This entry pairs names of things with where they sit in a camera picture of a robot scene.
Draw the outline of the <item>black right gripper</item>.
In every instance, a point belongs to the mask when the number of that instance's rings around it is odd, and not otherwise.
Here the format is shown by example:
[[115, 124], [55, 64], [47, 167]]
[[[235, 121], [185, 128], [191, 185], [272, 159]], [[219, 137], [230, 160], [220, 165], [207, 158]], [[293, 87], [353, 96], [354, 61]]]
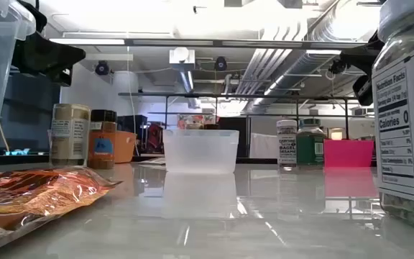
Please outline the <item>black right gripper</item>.
[[[375, 32], [367, 44], [342, 50], [339, 57], [346, 64], [352, 65], [366, 74], [371, 74], [374, 62], [384, 45]], [[357, 101], [362, 106], [369, 106], [373, 103], [372, 82], [368, 75], [358, 77], [352, 89]]]

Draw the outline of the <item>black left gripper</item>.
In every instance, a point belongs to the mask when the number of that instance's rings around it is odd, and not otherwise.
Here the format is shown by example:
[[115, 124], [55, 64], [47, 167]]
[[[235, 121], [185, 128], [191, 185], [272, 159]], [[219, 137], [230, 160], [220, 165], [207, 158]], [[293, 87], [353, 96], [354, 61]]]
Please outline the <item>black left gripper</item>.
[[59, 86], [70, 87], [73, 65], [85, 57], [84, 50], [52, 42], [36, 32], [16, 41], [11, 64], [21, 73], [42, 74]]

